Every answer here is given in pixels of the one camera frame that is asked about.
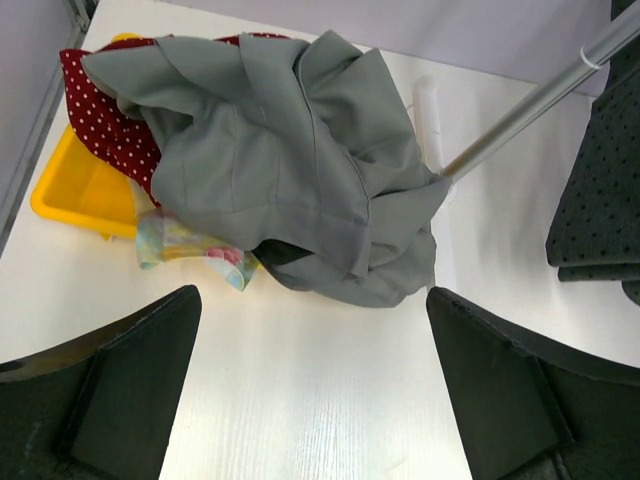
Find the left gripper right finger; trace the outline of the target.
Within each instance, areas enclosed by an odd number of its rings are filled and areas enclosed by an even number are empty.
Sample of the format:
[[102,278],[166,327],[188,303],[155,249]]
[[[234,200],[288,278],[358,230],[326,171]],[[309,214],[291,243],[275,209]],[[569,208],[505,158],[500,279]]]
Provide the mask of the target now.
[[639,370],[432,288],[426,311],[475,479],[636,479]]

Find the plain grey skirt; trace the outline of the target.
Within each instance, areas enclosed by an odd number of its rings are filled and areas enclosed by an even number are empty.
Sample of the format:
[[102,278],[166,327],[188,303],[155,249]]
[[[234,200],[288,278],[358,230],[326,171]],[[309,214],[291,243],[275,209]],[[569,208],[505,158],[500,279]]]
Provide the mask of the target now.
[[392,308],[433,283],[431,221],[450,183],[424,163],[377,49],[188,36],[102,50],[88,78],[159,148],[152,196],[254,253],[283,286]]

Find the pastel floral skirt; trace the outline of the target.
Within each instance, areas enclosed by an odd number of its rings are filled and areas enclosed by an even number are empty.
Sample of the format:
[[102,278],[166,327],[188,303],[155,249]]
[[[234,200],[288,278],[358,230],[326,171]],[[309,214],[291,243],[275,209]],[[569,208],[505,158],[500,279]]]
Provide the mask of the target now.
[[247,287],[260,267],[253,253],[191,230],[174,215],[155,207],[133,180],[129,180],[129,186],[136,219],[137,261],[141,269],[173,260],[200,258],[236,290]]

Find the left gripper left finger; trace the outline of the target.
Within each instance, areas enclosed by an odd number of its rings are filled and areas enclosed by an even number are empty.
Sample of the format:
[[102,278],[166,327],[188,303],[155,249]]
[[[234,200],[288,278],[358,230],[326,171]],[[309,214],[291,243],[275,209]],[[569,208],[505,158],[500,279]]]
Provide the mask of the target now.
[[2,478],[158,478],[201,311],[198,289],[185,285],[2,364]]

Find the dark grey dotted skirt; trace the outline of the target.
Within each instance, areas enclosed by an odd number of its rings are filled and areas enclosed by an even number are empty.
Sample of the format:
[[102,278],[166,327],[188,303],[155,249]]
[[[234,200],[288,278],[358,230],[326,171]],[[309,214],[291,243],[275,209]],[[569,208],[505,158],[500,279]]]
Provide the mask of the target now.
[[551,222],[562,282],[614,281],[639,302],[639,40],[613,55]]

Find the red white polka-dot skirt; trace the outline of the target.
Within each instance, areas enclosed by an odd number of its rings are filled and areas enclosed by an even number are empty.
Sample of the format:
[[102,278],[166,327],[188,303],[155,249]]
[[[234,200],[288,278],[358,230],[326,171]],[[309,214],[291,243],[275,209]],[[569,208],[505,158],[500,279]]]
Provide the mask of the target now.
[[75,136],[172,212],[217,215],[279,197],[278,140],[241,38],[126,38],[60,54]]

